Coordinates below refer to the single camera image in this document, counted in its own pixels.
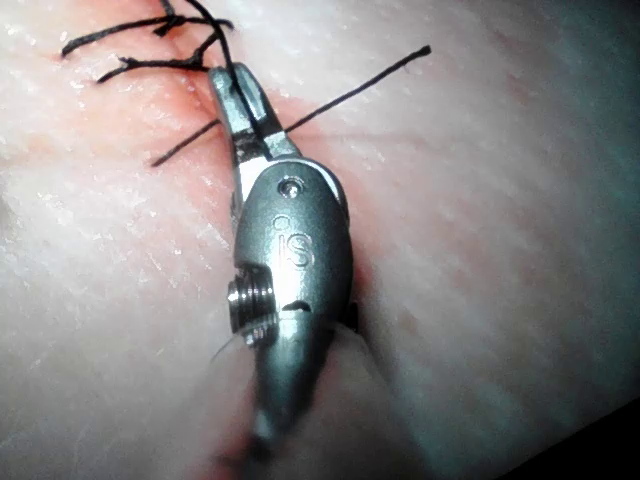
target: metal screw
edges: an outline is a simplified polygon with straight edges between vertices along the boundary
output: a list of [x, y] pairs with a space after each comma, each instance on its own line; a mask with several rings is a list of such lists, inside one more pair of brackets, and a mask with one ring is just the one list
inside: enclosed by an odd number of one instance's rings
[[278, 192], [284, 198], [296, 198], [302, 193], [302, 180], [297, 177], [285, 177], [278, 184]]
[[231, 331], [240, 330], [248, 322], [275, 312], [275, 296], [268, 273], [242, 271], [229, 282], [227, 295]]

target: black suture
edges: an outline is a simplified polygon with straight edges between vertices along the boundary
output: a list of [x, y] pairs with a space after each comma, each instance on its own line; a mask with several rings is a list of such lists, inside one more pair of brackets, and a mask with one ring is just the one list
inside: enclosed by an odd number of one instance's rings
[[164, 12], [167, 15], [175, 15], [176, 10], [175, 8], [173, 8], [173, 5], [171, 5], [170, 0], [160, 0], [160, 4], [162, 5], [162, 8], [164, 8]]
[[169, 150], [167, 153], [165, 153], [164, 155], [162, 155], [159, 159], [157, 159], [155, 162], [153, 162], [151, 164], [152, 167], [159, 167], [160, 165], [162, 165], [164, 162], [166, 162], [167, 160], [169, 160], [171, 157], [173, 157], [176, 153], [178, 153], [180, 150], [182, 150], [183, 148], [185, 148], [187, 145], [191, 144], [192, 142], [196, 141], [198, 138], [200, 138], [202, 135], [204, 135], [205, 133], [207, 133], [209, 130], [211, 130], [213, 127], [215, 127], [216, 125], [218, 125], [220, 123], [219, 119], [215, 119], [209, 123], [207, 123], [204, 127], [202, 127], [200, 130], [198, 130], [197, 132], [195, 132], [194, 134], [192, 134], [191, 136], [185, 138], [183, 141], [181, 141], [179, 144], [177, 144], [175, 147], [173, 147], [171, 150]]
[[[375, 85], [376, 83], [378, 83], [383, 78], [387, 77], [388, 75], [391, 75], [396, 70], [399, 70], [400, 68], [402, 68], [405, 65], [407, 65], [409, 62], [412, 62], [413, 60], [416, 60], [416, 59], [421, 58], [421, 57], [425, 57], [425, 56], [429, 55], [430, 53], [431, 53], [431, 47], [429, 45], [426, 45], [426, 46], [416, 50], [415, 52], [410, 53], [409, 55], [407, 55], [403, 59], [399, 60], [398, 62], [394, 63], [390, 67], [384, 69], [378, 75], [376, 75], [373, 78], [371, 78], [370, 80], [366, 81], [365, 83], [363, 83], [359, 87], [351, 90], [348, 93], [345, 93], [344, 95], [341, 95], [340, 97], [338, 97], [335, 100], [327, 103], [326, 105], [318, 108], [317, 110], [314, 110], [309, 115], [306, 115], [305, 117], [301, 118], [300, 120], [295, 122], [290, 127], [287, 127], [285, 129], [285, 132], [288, 133], [288, 132], [291, 132], [292, 130], [295, 130], [296, 128], [300, 127], [301, 125], [307, 123], [309, 120], [317, 117], [321, 113], [326, 112], [330, 108], [335, 107], [336, 105], [344, 102], [345, 100], [348, 100], [349, 98], [353, 97], [354, 95], [357, 95], [357, 94], [363, 92], [364, 90], [366, 90], [367, 88]], [[218, 120], [215, 120], [214, 122], [216, 122], [215, 125], [220, 123]], [[152, 166], [157, 167], [157, 166], [161, 165], [162, 163], [166, 162], [169, 158], [171, 158], [176, 153], [178, 153], [178, 151], [182, 150], [182, 148], [186, 147], [191, 142], [195, 141], [198, 137], [200, 137], [200, 135], [204, 134], [208, 130], [209, 130], [209, 128], [206, 128], [206, 129], [203, 129], [202, 133], [196, 132], [191, 137], [189, 137], [188, 139], [186, 139], [183, 142], [181, 142], [179, 144], [179, 148], [176, 149], [176, 147], [174, 147], [169, 152], [165, 153], [162, 157], [160, 157], [159, 160], [154, 162]]]
[[203, 65], [204, 52], [216, 40], [218, 36], [215, 33], [209, 35], [202, 45], [193, 51], [189, 58], [172, 59], [172, 60], [137, 60], [132, 57], [119, 57], [124, 66], [105, 73], [98, 79], [98, 83], [104, 83], [113, 77], [124, 72], [129, 72], [137, 68], [176, 68], [179, 70], [190, 70], [193, 72], [208, 72], [209, 68]]
[[[233, 68], [233, 61], [231, 59], [231, 52], [229, 50], [229, 45], [228, 45], [227, 39], [226, 39], [226, 37], [224, 35], [224, 31], [221, 28], [221, 26], [224, 25], [224, 26], [226, 26], [226, 27], [228, 27], [228, 28], [233, 30], [233, 28], [234, 28], [233, 23], [231, 21], [229, 21], [229, 20], [226, 20], [226, 19], [216, 19], [216, 18], [214, 18], [200, 4], [200, 2], [198, 2], [197, 0], [185, 0], [185, 1], [187, 3], [189, 3], [191, 6], [193, 6], [200, 13], [200, 15], [202, 15], [202, 18], [185, 17], [185, 16], [182, 16], [182, 15], [175, 15], [175, 9], [171, 5], [171, 2], [169, 0], [160, 0], [160, 3], [162, 4], [162, 7], [164, 8], [165, 12], [167, 13], [166, 16], [164, 16], [164, 17], [156, 17], [156, 18], [149, 18], [149, 19], [139, 20], [139, 21], [136, 21], [136, 22], [123, 23], [123, 24], [116, 25], [116, 26], [113, 26], [113, 27], [110, 27], [110, 28], [106, 28], [106, 29], [101, 30], [99, 32], [94, 32], [94, 33], [91, 33], [89, 35], [84, 35], [82, 37], [78, 37], [76, 39], [73, 39], [73, 40], [69, 41], [69, 43], [67, 43], [67, 45], [64, 46], [64, 48], [62, 49], [62, 56], [65, 57], [69, 53], [71, 53], [72, 51], [76, 50], [77, 48], [79, 48], [79, 47], [81, 47], [83, 45], [87, 45], [89, 43], [96, 42], [96, 41], [98, 41], [98, 40], [100, 40], [100, 39], [102, 39], [102, 38], [104, 38], [104, 37], [106, 37], [108, 35], [112, 35], [114, 33], [122, 32], [122, 31], [125, 31], [125, 30], [131, 30], [131, 29], [134, 29], [134, 28], [141, 28], [141, 27], [145, 27], [145, 26], [158, 25], [158, 24], [163, 23], [164, 25], [156, 28], [153, 31], [154, 34], [156, 34], [156, 35], [158, 35], [160, 37], [163, 37], [172, 28], [182, 26], [185, 23], [210, 25], [213, 28], [214, 33], [212, 35], [210, 35], [209, 37], [207, 37], [207, 39], [198, 48], [196, 48], [194, 50], [194, 52], [193, 52], [193, 54], [191, 55], [190, 58], [188, 58], [188, 59], [172, 59], [172, 60], [137, 60], [137, 59], [131, 58], [131, 57], [120, 57], [120, 61], [123, 62], [125, 65], [120, 67], [120, 68], [114, 69], [114, 70], [106, 73], [105, 75], [103, 75], [102, 77], [100, 77], [98, 79], [98, 83], [104, 83], [107, 80], [110, 80], [113, 77], [115, 77], [115, 76], [117, 76], [117, 75], [119, 75], [121, 73], [130, 71], [130, 70], [135, 70], [135, 69], [138, 69], [138, 68], [174, 68], [174, 69], [179, 69], [179, 70], [207, 72], [207, 71], [209, 71], [209, 68], [207, 68], [207, 67], [205, 67], [203, 65], [204, 52], [216, 40], [220, 40], [220, 45], [221, 45], [221, 48], [222, 48], [222, 54], [223, 54], [223, 57], [224, 57], [224, 60], [225, 60], [225, 66], [226, 66], [226, 69], [227, 69], [227, 71], [229, 73], [229, 76], [231, 77], [232, 88], [234, 88], [236, 91], [239, 92], [240, 99], [241, 99], [241, 101], [243, 103], [243, 106], [245, 107], [245, 110], [247, 112], [249, 112], [249, 120], [250, 120], [250, 123], [251, 123], [251, 126], [252, 126], [254, 132], [256, 132], [256, 135], [258, 136], [258, 138], [263, 138], [262, 137], [262, 129], [260, 128], [260, 125], [258, 124], [258, 121], [256, 120], [256, 118], [254, 117], [253, 111], [251, 110], [251, 108], [249, 108], [249, 102], [247, 101], [247, 99], [246, 99], [246, 97], [244, 95], [244, 92], [240, 88], [240, 84], [238, 82], [238, 77], [236, 75], [235, 69]], [[416, 50], [415, 52], [407, 55], [403, 59], [399, 60], [398, 62], [394, 63], [390, 67], [386, 68], [385, 70], [380, 72], [378, 75], [376, 75], [373, 78], [371, 78], [370, 80], [366, 81], [365, 83], [363, 83], [359, 87], [351, 90], [348, 93], [345, 93], [344, 95], [341, 95], [340, 97], [332, 100], [331, 102], [323, 105], [322, 107], [314, 110], [313, 112], [309, 113], [305, 117], [301, 118], [300, 120], [298, 120], [294, 124], [292, 124], [289, 127], [287, 127], [285, 129], [285, 132], [289, 133], [289, 132], [295, 130], [296, 128], [299, 128], [300, 126], [302, 126], [305, 123], [309, 122], [310, 120], [312, 120], [313, 118], [317, 117], [318, 115], [326, 112], [327, 110], [330, 110], [331, 108], [339, 105], [340, 103], [348, 100], [349, 98], [351, 98], [351, 97], [353, 97], [355, 95], [358, 95], [359, 93], [363, 92], [367, 88], [375, 85], [380, 80], [382, 80], [385, 77], [391, 75], [393, 72], [395, 72], [396, 70], [399, 70], [400, 68], [404, 67], [405, 65], [407, 65], [410, 62], [412, 62], [413, 60], [416, 60], [416, 59], [418, 59], [420, 57], [425, 57], [425, 56], [429, 55], [430, 53], [431, 53], [431, 47], [429, 45], [426, 45], [426, 46], [420, 48], [419, 50]], [[160, 157], [159, 159], [154, 161], [153, 164], [152, 164], [152, 167], [158, 167], [158, 166], [162, 165], [167, 160], [169, 160], [171, 157], [173, 157], [176, 153], [178, 153], [183, 148], [185, 148], [186, 146], [188, 146], [189, 144], [191, 144], [192, 142], [197, 140], [200, 136], [204, 135], [206, 132], [208, 132], [209, 130], [211, 130], [213, 127], [215, 127], [218, 124], [220, 124], [220, 120], [219, 119], [212, 120], [211, 122], [206, 124], [204, 127], [200, 128], [197, 132], [195, 132], [194, 134], [192, 134], [191, 136], [189, 136], [188, 138], [186, 138], [182, 142], [180, 142], [178, 145], [173, 147], [171, 150], [169, 150], [167, 153], [165, 153], [162, 157]], [[268, 155], [268, 152], [269, 152], [269, 150], [265, 149], [265, 153], [267, 155]]]
[[[230, 28], [231, 30], [233, 30], [234, 28], [233, 23], [229, 20], [220, 19], [218, 20], [218, 22], [221, 25], [224, 25]], [[107, 37], [109, 35], [113, 35], [114, 33], [124, 32], [126, 30], [132, 30], [135, 28], [148, 27], [150, 25], [158, 25], [161, 23], [164, 23], [165, 25], [154, 30], [154, 33], [161, 37], [166, 35], [169, 32], [169, 30], [171, 30], [172, 28], [179, 27], [181, 25], [184, 25], [185, 23], [195, 23], [200, 25], [209, 24], [209, 22], [207, 22], [203, 18], [183, 17], [181, 15], [146, 18], [144, 20], [138, 20], [136, 22], [122, 23], [120, 25], [115, 25], [113, 27], [105, 28], [104, 30], [100, 30], [99, 32], [90, 33], [88, 35], [83, 35], [82, 37], [78, 37], [78, 38], [74, 38], [73, 40], [70, 40], [62, 49], [62, 57], [66, 57], [74, 50], [84, 45], [88, 45], [89, 43], [97, 42], [98, 40], [101, 40], [104, 37]]]
[[420, 58], [420, 57], [426, 57], [430, 53], [431, 53], [431, 47], [429, 45], [425, 45], [424, 47], [420, 48], [419, 50], [416, 50], [415, 52], [410, 53], [409, 55], [404, 57], [402, 60], [399, 60], [398, 62], [394, 63], [390, 67], [384, 69], [382, 72], [380, 72], [375, 77], [371, 78], [370, 80], [367, 80], [366, 82], [364, 82], [359, 87], [351, 90], [348, 93], [345, 93], [344, 95], [339, 96], [338, 98], [330, 101], [329, 103], [323, 105], [322, 107], [318, 108], [317, 110], [314, 110], [309, 115], [306, 115], [305, 117], [301, 118], [300, 120], [295, 122], [293, 125], [288, 126], [284, 131], [289, 133], [289, 132], [295, 130], [296, 128], [298, 128], [298, 127], [304, 125], [305, 123], [307, 123], [309, 120], [312, 120], [313, 118], [317, 117], [321, 113], [324, 113], [327, 110], [335, 107], [336, 105], [339, 105], [340, 103], [344, 102], [345, 100], [348, 100], [349, 98], [353, 97], [354, 95], [358, 95], [359, 93], [362, 93], [367, 88], [375, 85], [376, 83], [378, 83], [383, 78], [391, 75], [396, 70], [399, 70], [400, 68], [402, 68], [405, 65], [407, 65], [409, 62], [412, 62], [413, 60], [415, 60], [417, 58]]
[[[256, 136], [260, 139], [264, 138], [264, 135], [262, 134], [262, 127], [258, 123], [258, 120], [256, 120], [256, 117], [253, 115], [253, 110], [249, 106], [249, 101], [240, 88], [238, 76], [236, 75], [235, 68], [233, 68], [233, 61], [231, 60], [231, 51], [229, 50], [229, 44], [227, 43], [227, 38], [225, 37], [222, 28], [220, 27], [220, 22], [213, 18], [209, 11], [204, 8], [198, 0], [186, 0], [186, 2], [189, 3], [193, 8], [198, 10], [198, 13], [202, 15], [202, 18], [209, 21], [209, 23], [213, 27], [213, 30], [218, 35], [218, 39], [220, 40], [220, 48], [222, 49], [222, 55], [225, 61], [225, 66], [227, 68], [227, 72], [229, 73], [229, 77], [231, 77], [231, 86], [238, 92], [240, 100], [242, 101], [242, 106], [244, 107], [245, 111], [249, 113], [249, 123], [251, 124], [251, 128], [253, 129], [253, 131], [256, 133]], [[268, 148], [264, 149], [264, 154], [267, 159], [271, 158], [269, 152], [270, 151]]]
[[193, 62], [192, 58], [185, 60], [136, 60], [132, 57], [118, 57], [118, 60], [124, 63], [124, 66], [105, 73], [96, 80], [96, 83], [104, 83], [121, 73], [130, 72], [138, 68], [177, 68], [178, 70], [189, 70], [192, 72], [209, 71], [207, 67]]

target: skin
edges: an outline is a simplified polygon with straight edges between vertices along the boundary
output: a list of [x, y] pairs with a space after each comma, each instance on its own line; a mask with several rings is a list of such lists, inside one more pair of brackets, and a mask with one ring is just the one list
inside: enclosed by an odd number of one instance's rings
[[[154, 425], [228, 339], [232, 191], [201, 74], [93, 81], [208, 31], [70, 38], [159, 2], [6, 0], [0, 471], [138, 478]], [[181, 11], [184, 4], [175, 2]], [[435, 478], [490, 478], [640, 392], [631, 2], [205, 2], [351, 208], [365, 338]], [[207, 63], [219, 64], [216, 49]]]

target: stitch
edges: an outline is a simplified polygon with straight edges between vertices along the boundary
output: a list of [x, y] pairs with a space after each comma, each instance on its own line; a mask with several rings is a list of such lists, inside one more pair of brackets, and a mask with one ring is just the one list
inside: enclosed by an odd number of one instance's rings
[[[185, 1], [190, 5], [192, 5], [198, 11], [198, 13], [200, 13], [201, 17], [185, 17], [183, 15], [176, 15], [175, 9], [173, 8], [173, 5], [169, 0], [160, 0], [160, 3], [163, 9], [165, 10], [165, 13], [167, 14], [166, 16], [149, 18], [149, 19], [139, 20], [136, 22], [123, 23], [120, 25], [106, 28], [99, 32], [94, 32], [88, 35], [84, 35], [82, 37], [78, 37], [76, 39], [69, 41], [67, 45], [65, 45], [65, 47], [62, 49], [62, 57], [66, 57], [71, 52], [73, 52], [74, 50], [76, 50], [77, 48], [83, 45], [96, 42], [106, 36], [109, 36], [118, 32], [122, 32], [125, 30], [132, 30], [136, 28], [142, 28], [145, 26], [162, 24], [160, 27], [156, 28], [153, 31], [153, 33], [158, 35], [159, 37], [163, 37], [172, 28], [180, 27], [187, 23], [209, 25], [213, 28], [214, 32], [211, 35], [209, 35], [209, 37], [207, 37], [207, 39], [198, 48], [196, 48], [193, 51], [193, 54], [191, 55], [191, 57], [185, 58], [185, 59], [170, 59], [170, 60], [138, 60], [132, 57], [119, 57], [119, 60], [124, 65], [114, 70], [111, 70], [110, 72], [107, 72], [97, 80], [97, 83], [105, 83], [122, 73], [129, 72], [131, 70], [136, 70], [139, 68], [172, 68], [177, 70], [187, 70], [187, 71], [193, 71], [193, 72], [206, 73], [210, 70], [210, 68], [204, 65], [204, 53], [216, 41], [219, 41], [222, 48], [222, 53], [225, 59], [225, 64], [229, 72], [229, 75], [231, 77], [233, 87], [234, 89], [240, 92], [240, 99], [243, 103], [243, 106], [250, 114], [249, 121], [251, 123], [251, 127], [256, 133], [258, 133], [260, 137], [262, 137], [261, 127], [256, 121], [255, 117], [253, 116], [253, 113], [249, 108], [247, 99], [245, 98], [244, 93], [242, 92], [242, 90], [238, 85], [238, 78], [236, 76], [235, 69], [229, 68], [233, 62], [231, 60], [231, 53], [229, 51], [229, 45], [227, 43], [227, 39], [221, 27], [225, 26], [233, 30], [234, 29], [233, 23], [227, 19], [214, 18], [197, 0], [185, 0]], [[406, 66], [408, 63], [418, 58], [425, 57], [430, 53], [431, 53], [431, 47], [429, 45], [423, 46], [422, 48], [416, 50], [415, 52], [410, 53], [409, 55], [405, 56], [401, 60], [397, 61], [396, 63], [386, 68], [379, 74], [375, 75], [370, 80], [367, 80], [359, 87], [356, 87], [353, 90], [335, 98], [334, 100], [326, 103], [320, 108], [304, 116], [300, 120], [294, 122], [292, 125], [285, 128], [284, 131], [286, 133], [292, 132], [293, 130], [299, 128], [300, 126], [304, 125], [310, 120], [316, 118], [318, 115], [332, 109], [333, 107], [343, 103], [344, 101], [354, 97], [355, 95], [358, 95], [359, 93], [363, 92], [367, 88], [375, 85], [376, 83], [386, 78], [387, 76], [391, 75], [395, 71]], [[213, 127], [219, 124], [220, 124], [219, 119], [215, 119], [207, 123], [206, 125], [201, 127], [198, 131], [196, 131], [195, 133], [193, 133], [192, 135], [190, 135], [189, 137], [187, 137], [186, 139], [178, 143], [175, 147], [171, 148], [168, 152], [166, 152], [160, 158], [155, 160], [151, 164], [151, 166], [158, 167], [162, 165], [167, 160], [169, 160], [174, 155], [176, 155], [178, 152], [183, 150], [185, 147], [190, 145], [192, 142], [194, 142], [195, 140], [200, 138], [202, 135], [204, 135], [206, 132], [208, 132]]]

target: metallic surface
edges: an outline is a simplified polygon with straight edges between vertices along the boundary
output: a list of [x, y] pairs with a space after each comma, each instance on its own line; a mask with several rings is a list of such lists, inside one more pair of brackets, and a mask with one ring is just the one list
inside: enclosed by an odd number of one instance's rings
[[238, 274], [229, 284], [231, 328], [243, 332], [255, 352], [252, 441], [245, 455], [246, 468], [253, 470], [268, 463], [310, 409], [333, 341], [322, 324], [348, 317], [353, 255], [340, 182], [301, 156], [249, 70], [231, 68], [241, 91], [224, 68], [209, 77], [235, 180], [231, 217]]
[[301, 156], [249, 69], [233, 68], [241, 92], [227, 69], [209, 74], [235, 181], [231, 218], [239, 275], [229, 285], [232, 328], [281, 310], [340, 318], [353, 279], [342, 186], [330, 170]]
[[[258, 176], [283, 155], [296, 156], [299, 162], [317, 169], [348, 218], [347, 200], [335, 175], [317, 162], [301, 157], [300, 151], [283, 130], [264, 90], [249, 69], [241, 63], [234, 63], [233, 68], [251, 112], [245, 110], [226, 68], [211, 69], [209, 82], [231, 146], [231, 166], [235, 182], [231, 204], [234, 228]], [[250, 114], [256, 119], [260, 132], [253, 131]]]

